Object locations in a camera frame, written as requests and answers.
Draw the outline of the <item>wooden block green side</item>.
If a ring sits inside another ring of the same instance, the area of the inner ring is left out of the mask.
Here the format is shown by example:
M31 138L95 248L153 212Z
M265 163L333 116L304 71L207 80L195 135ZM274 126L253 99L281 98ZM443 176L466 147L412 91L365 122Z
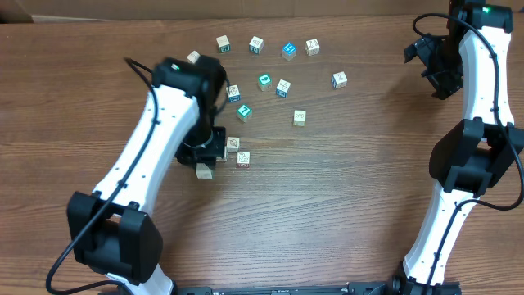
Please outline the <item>wooden block green side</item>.
M220 53L226 53L231 50L231 45L227 35L217 37L216 42Z
M214 170L205 163L196 164L196 177L200 180L212 180L214 178Z

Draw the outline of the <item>wooden block leaf drawing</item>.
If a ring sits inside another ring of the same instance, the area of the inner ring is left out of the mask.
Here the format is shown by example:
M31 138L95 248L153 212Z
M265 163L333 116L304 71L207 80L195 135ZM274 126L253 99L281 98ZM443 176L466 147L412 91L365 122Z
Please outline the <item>wooden block leaf drawing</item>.
M238 137L227 137L226 149L227 152L238 152L240 149L240 139Z

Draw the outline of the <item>wooden block red ladybug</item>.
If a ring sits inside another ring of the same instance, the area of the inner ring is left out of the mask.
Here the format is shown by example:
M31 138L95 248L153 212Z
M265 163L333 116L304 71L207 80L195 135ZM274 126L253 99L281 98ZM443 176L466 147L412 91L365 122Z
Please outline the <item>wooden block red ladybug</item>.
M249 168L251 163L251 154L249 152L237 152L237 168Z

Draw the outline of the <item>green number seven block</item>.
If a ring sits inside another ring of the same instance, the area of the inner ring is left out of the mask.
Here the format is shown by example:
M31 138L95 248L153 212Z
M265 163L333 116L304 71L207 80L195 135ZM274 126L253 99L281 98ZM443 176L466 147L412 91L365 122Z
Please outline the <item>green number seven block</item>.
M243 122L247 122L251 118L252 114L253 114L252 108L247 106L246 104L242 104L237 109L237 117Z

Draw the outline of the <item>wooden block blue side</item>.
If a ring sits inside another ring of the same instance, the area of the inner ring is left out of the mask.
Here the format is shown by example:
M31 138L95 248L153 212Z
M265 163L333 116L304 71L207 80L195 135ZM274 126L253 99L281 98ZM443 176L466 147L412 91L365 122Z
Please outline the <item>wooden block blue side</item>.
M241 93L237 85L228 86L228 101L238 102L241 100Z
M344 71L334 73L332 75L331 83L334 89L344 88L347 85L348 79Z

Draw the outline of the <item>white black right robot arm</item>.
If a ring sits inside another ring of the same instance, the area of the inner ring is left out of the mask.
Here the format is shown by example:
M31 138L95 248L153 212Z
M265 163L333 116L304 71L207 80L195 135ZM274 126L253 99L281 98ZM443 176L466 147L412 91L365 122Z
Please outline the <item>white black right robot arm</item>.
M431 152L431 203L398 273L388 283L350 283L349 294L459 294L458 283L445 281L445 267L468 214L476 205L511 211L523 201L519 196L501 206L481 198L511 165L523 170L523 131L515 125L507 90L513 12L460 0L450 2L443 18L448 34L420 32L404 59L420 59L434 97L445 100L462 90L463 118Z

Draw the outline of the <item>green top wooden block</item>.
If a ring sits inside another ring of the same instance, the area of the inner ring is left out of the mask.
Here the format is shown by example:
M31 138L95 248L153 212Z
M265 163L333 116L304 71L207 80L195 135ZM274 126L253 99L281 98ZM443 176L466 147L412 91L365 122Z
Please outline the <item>green top wooden block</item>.
M257 79L258 86L261 91L269 91L272 88L273 80L269 74L263 74Z

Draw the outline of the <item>wooden block blue drawing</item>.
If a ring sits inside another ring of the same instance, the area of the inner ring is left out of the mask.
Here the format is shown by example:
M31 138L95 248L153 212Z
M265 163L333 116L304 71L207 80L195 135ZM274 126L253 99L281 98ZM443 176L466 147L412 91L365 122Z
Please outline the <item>wooden block blue drawing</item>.
M291 83L289 81L280 79L275 89L275 93L282 98L286 98L289 93L290 88L291 88Z

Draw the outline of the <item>wooden block teal side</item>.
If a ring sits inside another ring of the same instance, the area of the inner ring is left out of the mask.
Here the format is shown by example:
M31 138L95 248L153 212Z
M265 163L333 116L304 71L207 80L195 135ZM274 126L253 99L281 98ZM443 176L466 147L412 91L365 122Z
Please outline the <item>wooden block teal side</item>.
M253 36L251 41L249 42L249 51L253 52L254 54L260 54L263 47L264 40L257 36Z

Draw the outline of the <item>blue top wooden block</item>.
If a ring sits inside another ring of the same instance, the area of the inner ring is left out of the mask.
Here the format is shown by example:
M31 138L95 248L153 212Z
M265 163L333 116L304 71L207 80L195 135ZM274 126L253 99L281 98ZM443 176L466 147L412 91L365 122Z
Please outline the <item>blue top wooden block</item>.
M297 53L297 48L291 42L286 43L282 47L282 57L287 61L291 61L296 56L296 53Z

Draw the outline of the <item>cardboard strip at back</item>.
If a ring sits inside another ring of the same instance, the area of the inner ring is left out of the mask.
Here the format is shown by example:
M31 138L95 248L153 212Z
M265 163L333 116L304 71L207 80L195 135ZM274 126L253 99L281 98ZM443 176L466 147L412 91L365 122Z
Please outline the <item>cardboard strip at back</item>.
M6 22L409 15L447 12L447 0L1 0Z

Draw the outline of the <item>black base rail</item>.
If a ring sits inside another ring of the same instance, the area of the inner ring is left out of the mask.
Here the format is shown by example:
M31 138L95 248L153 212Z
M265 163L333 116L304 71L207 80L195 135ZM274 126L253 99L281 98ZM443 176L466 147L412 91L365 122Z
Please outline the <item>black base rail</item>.
M460 295L458 283L436 286L406 281L394 277L390 282L354 282L346 286L307 286L273 288L226 288L210 287L178 288L174 295Z

